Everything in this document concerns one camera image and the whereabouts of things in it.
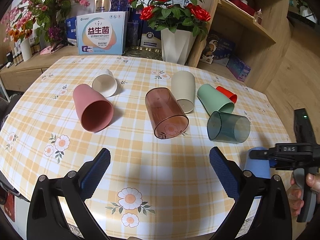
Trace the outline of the person's right hand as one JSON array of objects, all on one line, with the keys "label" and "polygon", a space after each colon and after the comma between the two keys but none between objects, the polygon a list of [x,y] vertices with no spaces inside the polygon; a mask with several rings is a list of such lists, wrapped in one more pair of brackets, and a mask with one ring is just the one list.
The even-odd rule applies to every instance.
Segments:
[{"label": "person's right hand", "polygon": [[[308,174],[306,176],[306,183],[312,189],[313,192],[317,194],[317,204],[320,202],[320,177],[319,173],[316,175]],[[289,199],[289,206],[292,217],[297,217],[300,214],[301,208],[304,206],[304,201],[302,200],[302,189],[296,184],[293,176],[290,179],[291,187],[287,190],[287,197]]]}]

